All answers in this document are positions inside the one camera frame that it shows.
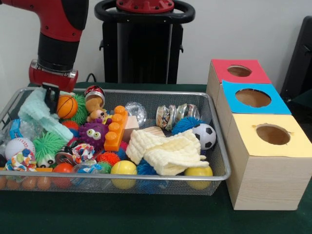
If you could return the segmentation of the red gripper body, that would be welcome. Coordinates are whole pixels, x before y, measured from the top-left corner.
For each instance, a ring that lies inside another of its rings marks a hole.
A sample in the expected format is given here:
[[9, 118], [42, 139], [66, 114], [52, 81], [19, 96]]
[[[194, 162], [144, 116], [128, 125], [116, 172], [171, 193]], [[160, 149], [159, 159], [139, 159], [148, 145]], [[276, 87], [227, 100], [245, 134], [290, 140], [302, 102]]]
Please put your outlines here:
[[36, 59], [33, 59], [29, 67], [29, 80], [37, 85], [57, 86], [61, 91], [72, 92], [78, 79], [78, 71], [69, 72], [48, 71]]

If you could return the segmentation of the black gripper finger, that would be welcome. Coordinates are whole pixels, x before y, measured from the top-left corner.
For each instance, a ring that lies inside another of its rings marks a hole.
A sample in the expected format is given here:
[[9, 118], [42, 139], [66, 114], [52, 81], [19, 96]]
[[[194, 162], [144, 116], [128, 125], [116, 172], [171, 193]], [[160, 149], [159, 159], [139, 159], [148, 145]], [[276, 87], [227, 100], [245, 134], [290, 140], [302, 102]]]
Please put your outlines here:
[[50, 101], [51, 101], [51, 105], [50, 105], [50, 112], [52, 114], [55, 114], [57, 112], [57, 108], [58, 108], [58, 101], [59, 101], [59, 93], [60, 90], [58, 87], [52, 87], [51, 88], [51, 94], [50, 94]]
[[44, 102], [48, 107], [51, 107], [51, 92], [52, 89], [49, 85], [44, 85], [43, 88], [46, 90]]

